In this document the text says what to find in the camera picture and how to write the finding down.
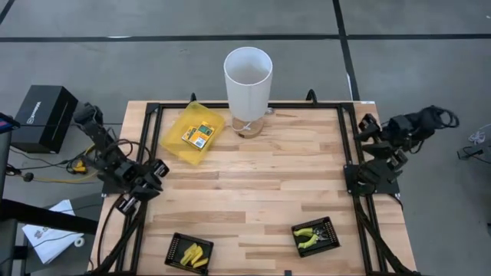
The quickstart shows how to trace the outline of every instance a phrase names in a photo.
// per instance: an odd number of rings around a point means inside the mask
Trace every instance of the black box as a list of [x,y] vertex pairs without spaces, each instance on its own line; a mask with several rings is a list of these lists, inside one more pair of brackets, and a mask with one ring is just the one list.
[[32,85],[15,116],[11,145],[26,153],[59,153],[78,100],[62,86]]
[[[305,236],[295,236],[294,232],[303,228],[321,228],[326,231],[326,234],[329,238],[324,241],[318,241],[316,244],[312,245],[309,248],[299,248],[298,244],[300,244],[301,242],[306,242],[310,239],[309,237]],[[338,240],[338,236],[336,235],[336,231],[334,230],[334,226],[332,225],[331,219],[329,217],[324,217],[311,222],[292,226],[292,236],[295,241],[295,246],[297,247],[300,258],[341,246]]]
[[[193,243],[196,243],[203,249],[203,256],[201,259],[208,258],[208,263],[199,268],[193,268],[191,265],[180,264],[180,259],[184,257],[184,252]],[[170,242],[169,251],[167,251],[167,257],[164,264],[186,271],[191,271],[196,274],[208,275],[208,265],[212,258],[212,252],[213,243],[211,241],[205,241],[201,238],[194,238],[176,232],[174,233],[172,241]]]

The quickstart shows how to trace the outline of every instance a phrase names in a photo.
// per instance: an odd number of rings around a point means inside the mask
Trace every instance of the yellow banana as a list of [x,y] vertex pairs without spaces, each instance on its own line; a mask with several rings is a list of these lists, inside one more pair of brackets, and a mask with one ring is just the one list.
[[206,265],[207,263],[208,263],[208,258],[204,258],[203,260],[198,261],[197,263],[195,263],[193,265],[193,268],[198,268],[198,267],[200,267],[202,265]]
[[184,251],[184,255],[187,255],[188,253],[190,253],[191,251],[195,250],[196,248],[198,247],[198,245],[196,243],[193,243],[193,245],[191,245],[188,249],[186,249]]
[[196,263],[201,256],[203,256],[203,250],[198,246],[198,249],[195,250],[194,259],[191,261],[191,264],[194,265],[194,263]]
[[182,265],[187,265],[189,261],[194,257],[195,255],[195,250],[198,248],[198,245],[196,243],[193,243],[188,249],[184,251],[184,257],[181,259],[180,264]]

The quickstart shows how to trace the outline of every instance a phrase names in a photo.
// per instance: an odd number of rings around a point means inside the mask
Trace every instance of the black tray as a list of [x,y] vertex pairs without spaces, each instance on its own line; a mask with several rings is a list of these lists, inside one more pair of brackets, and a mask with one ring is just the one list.
[[[310,228],[310,227],[312,227],[312,228],[323,228],[323,229],[327,230],[327,234],[328,234],[329,239],[324,240],[324,241],[317,241],[316,244],[312,245],[309,248],[298,248],[298,244],[300,244],[302,242],[307,242],[310,238],[305,237],[305,236],[296,237],[295,235],[293,235],[293,232],[300,230],[302,228]],[[301,258],[310,256],[313,254],[317,254],[317,253],[320,253],[320,252],[323,252],[323,251],[326,251],[329,249],[338,248],[341,246],[339,244],[339,240],[338,240],[338,237],[336,235],[336,231],[334,230],[334,227],[332,226],[332,223],[331,223],[331,219],[329,217],[320,218],[320,219],[316,219],[316,220],[311,221],[311,222],[306,222],[306,223],[302,223],[300,225],[292,226],[292,235],[293,235],[293,239],[295,240],[295,245],[297,247],[298,254],[300,255]]]
[[[199,268],[193,268],[193,266],[189,264],[180,264],[180,260],[184,257],[184,251],[193,245],[193,243],[196,243],[203,249],[203,256],[201,258],[208,258],[208,263],[200,266]],[[167,252],[165,264],[197,274],[207,275],[208,265],[211,262],[212,251],[213,243],[210,241],[205,241],[201,238],[194,238],[180,233],[174,233],[172,241],[170,242],[169,251]]]

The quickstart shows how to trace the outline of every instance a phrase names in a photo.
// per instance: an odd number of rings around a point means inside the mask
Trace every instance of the yellow cable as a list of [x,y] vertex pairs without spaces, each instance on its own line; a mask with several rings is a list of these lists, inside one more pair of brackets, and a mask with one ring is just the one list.
[[35,177],[34,180],[41,180],[41,181],[46,181],[46,182],[68,182],[68,183],[77,183],[86,179],[91,178],[92,176],[95,176],[97,172],[93,172],[88,176],[82,177],[80,179],[49,179],[49,178],[42,178],[42,177]]
[[[87,155],[87,153],[89,151],[91,151],[93,148],[94,148],[94,144],[92,144],[92,146],[89,146],[86,150],[85,150],[85,153],[84,155]],[[50,179],[50,178],[43,178],[43,177],[35,177],[34,180],[39,180],[39,181],[45,181],[45,182],[56,182],[56,183],[63,183],[63,182],[67,182],[67,183],[78,183],[78,182],[81,182],[81,181],[84,181],[86,179],[89,179],[91,178],[92,176],[95,176],[97,174],[97,171],[96,172],[93,172],[91,173],[90,175],[88,176],[85,176],[85,177],[82,177],[80,179]]]

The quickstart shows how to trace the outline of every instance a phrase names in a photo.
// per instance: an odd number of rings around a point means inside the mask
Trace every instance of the black clamp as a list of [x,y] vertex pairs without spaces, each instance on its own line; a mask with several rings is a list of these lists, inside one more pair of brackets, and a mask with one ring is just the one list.
[[310,89],[308,92],[307,92],[307,97],[305,98],[305,100],[311,100],[312,101],[312,105],[317,105],[317,95],[315,94],[315,91],[313,89]]
[[191,102],[193,102],[193,101],[197,101],[197,99],[196,99],[196,94],[191,93],[191,98],[189,99],[189,102],[191,103]]

